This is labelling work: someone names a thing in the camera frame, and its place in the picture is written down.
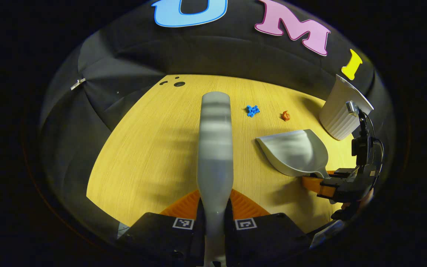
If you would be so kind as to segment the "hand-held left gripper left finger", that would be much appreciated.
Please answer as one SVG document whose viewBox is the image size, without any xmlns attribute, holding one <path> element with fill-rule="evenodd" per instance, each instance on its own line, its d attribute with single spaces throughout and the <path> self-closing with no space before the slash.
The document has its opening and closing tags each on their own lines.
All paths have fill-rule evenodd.
<svg viewBox="0 0 427 267">
<path fill-rule="evenodd" d="M 146 267 L 202 267 L 205 264 L 205 211 L 192 191 L 161 213 L 143 214 L 117 244 L 146 257 Z"/>
</svg>

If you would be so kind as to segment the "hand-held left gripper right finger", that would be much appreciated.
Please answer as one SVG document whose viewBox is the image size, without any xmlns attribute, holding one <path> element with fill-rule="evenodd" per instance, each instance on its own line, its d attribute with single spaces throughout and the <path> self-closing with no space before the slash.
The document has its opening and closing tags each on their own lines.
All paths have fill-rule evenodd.
<svg viewBox="0 0 427 267">
<path fill-rule="evenodd" d="M 271 214 L 233 189 L 224 217 L 228 267 L 271 267 L 310 248 L 311 239 L 285 213 Z"/>
</svg>

